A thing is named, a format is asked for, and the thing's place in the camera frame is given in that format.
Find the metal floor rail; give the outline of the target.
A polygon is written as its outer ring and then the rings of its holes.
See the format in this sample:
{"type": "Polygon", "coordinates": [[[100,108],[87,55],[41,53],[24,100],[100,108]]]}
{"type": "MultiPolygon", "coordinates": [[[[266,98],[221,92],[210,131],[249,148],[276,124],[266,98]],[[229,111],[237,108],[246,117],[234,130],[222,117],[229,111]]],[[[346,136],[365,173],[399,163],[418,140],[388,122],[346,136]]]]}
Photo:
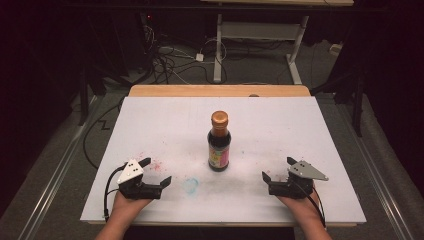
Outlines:
{"type": "Polygon", "coordinates": [[[369,150],[367,149],[363,139],[359,137],[351,124],[351,117],[348,109],[344,105],[337,106],[343,121],[349,130],[356,146],[361,152],[361,162],[364,170],[370,178],[371,184],[379,198],[382,208],[396,233],[399,240],[414,240],[413,234],[409,229],[399,205],[393,195],[390,193],[388,186],[383,180],[381,173],[378,170],[377,164],[374,162],[369,150]]]}
{"type": "Polygon", "coordinates": [[[92,120],[94,114],[98,110],[103,97],[93,96],[89,102],[88,108],[90,112],[86,121],[82,125],[76,127],[75,133],[64,151],[60,161],[53,172],[48,184],[44,188],[37,204],[35,205],[29,219],[27,220],[23,230],[21,231],[18,240],[33,240],[50,205],[52,204],[63,179],[69,169],[71,162],[74,159],[76,149],[82,140],[82,136],[87,132],[88,124],[92,120]]]}

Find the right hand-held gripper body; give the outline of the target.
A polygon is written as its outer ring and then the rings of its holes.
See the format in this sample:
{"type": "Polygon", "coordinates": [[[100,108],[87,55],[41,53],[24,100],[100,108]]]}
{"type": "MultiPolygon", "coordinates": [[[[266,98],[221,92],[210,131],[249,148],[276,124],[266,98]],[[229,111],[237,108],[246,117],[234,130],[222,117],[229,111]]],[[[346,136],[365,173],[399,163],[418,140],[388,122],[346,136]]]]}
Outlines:
{"type": "Polygon", "coordinates": [[[268,184],[270,195],[303,199],[313,192],[314,180],[328,181],[329,178],[306,161],[297,161],[288,167],[288,177],[284,182],[272,181],[268,184]]]}

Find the white board table cover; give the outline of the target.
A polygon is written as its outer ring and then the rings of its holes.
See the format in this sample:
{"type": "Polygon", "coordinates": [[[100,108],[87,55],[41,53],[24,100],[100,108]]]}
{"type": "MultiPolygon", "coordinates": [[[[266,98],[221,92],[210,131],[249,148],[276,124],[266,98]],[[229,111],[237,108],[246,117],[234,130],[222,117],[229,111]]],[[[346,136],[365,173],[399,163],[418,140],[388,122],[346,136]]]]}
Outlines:
{"type": "Polygon", "coordinates": [[[113,170],[150,157],[143,180],[171,176],[160,199],[137,217],[140,225],[289,226],[288,209],[262,179],[287,176],[287,158],[306,161],[329,180],[315,187],[330,226],[365,222],[361,205],[313,97],[128,97],[124,100],[81,218],[102,223],[113,198],[113,170]],[[217,110],[229,116],[229,166],[208,165],[207,134],[217,110]]]}

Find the person's left hand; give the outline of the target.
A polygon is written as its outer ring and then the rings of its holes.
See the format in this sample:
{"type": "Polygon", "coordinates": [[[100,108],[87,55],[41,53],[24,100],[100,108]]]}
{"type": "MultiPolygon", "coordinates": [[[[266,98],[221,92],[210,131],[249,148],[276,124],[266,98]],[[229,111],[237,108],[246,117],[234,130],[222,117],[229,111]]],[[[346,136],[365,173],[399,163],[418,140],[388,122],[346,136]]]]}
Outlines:
{"type": "Polygon", "coordinates": [[[117,192],[115,195],[110,218],[134,220],[138,214],[151,202],[152,199],[127,199],[122,195],[121,192],[117,192]]]}

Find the white metal desk frame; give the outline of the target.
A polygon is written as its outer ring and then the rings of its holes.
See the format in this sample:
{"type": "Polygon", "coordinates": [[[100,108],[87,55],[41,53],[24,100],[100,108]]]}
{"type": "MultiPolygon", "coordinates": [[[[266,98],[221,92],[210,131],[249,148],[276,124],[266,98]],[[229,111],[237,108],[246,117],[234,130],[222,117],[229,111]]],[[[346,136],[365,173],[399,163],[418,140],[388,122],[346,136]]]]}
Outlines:
{"type": "Polygon", "coordinates": [[[286,55],[286,63],[295,85],[302,85],[299,71],[296,66],[296,58],[303,40],[309,17],[303,16],[296,24],[288,23],[255,23],[225,21],[223,16],[217,16],[216,26],[216,50],[214,57],[213,82],[222,82],[222,62],[227,50],[222,42],[223,39],[253,39],[253,40],[280,40],[293,41],[293,51],[286,55]]]}

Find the black stand leg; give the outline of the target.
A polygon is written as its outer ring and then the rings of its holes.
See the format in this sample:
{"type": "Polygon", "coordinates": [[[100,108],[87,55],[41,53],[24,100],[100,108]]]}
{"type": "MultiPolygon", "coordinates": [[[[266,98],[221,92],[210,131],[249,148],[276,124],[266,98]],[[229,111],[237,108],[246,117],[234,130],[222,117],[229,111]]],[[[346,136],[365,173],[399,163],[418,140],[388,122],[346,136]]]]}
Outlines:
{"type": "Polygon", "coordinates": [[[80,89],[80,107],[81,107],[79,125],[82,126],[85,124],[88,117],[88,113],[89,113],[88,89],[87,89],[85,68],[82,68],[80,72],[79,89],[80,89]]]}
{"type": "Polygon", "coordinates": [[[352,115],[352,126],[358,137],[362,136],[361,133],[361,115],[362,115],[362,97],[363,97],[364,82],[361,75],[357,78],[356,90],[354,95],[354,106],[352,115]]]}

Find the dark sauce bottle copper cap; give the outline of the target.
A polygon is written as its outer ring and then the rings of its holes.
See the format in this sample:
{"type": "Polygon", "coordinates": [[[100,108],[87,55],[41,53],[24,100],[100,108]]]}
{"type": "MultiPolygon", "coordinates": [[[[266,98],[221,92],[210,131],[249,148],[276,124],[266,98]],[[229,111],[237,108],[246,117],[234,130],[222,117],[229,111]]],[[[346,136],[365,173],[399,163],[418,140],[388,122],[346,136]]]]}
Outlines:
{"type": "Polygon", "coordinates": [[[229,149],[231,133],[228,130],[228,114],[225,111],[215,111],[211,115],[212,128],[208,133],[209,144],[208,164],[214,171],[224,171],[229,165],[229,149]]]}

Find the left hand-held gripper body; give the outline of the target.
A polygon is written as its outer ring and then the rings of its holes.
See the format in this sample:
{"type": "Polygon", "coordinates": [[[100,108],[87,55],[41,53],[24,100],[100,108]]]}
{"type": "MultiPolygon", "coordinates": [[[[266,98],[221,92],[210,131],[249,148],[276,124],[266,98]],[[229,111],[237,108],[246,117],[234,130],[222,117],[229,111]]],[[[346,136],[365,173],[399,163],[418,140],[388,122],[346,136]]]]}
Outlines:
{"type": "Polygon", "coordinates": [[[131,159],[122,169],[122,173],[118,177],[118,190],[127,199],[160,199],[162,190],[159,185],[147,184],[143,181],[144,168],[139,161],[131,159]]]}

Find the person's right hand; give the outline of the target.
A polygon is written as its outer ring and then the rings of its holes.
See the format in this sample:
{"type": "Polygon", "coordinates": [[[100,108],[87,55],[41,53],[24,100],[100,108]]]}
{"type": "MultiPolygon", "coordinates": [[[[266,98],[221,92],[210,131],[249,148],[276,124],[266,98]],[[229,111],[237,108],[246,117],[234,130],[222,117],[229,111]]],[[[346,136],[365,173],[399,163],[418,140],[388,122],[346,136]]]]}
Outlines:
{"type": "Polygon", "coordinates": [[[319,213],[309,199],[291,199],[281,196],[278,196],[278,199],[289,209],[298,223],[320,221],[319,213]]]}

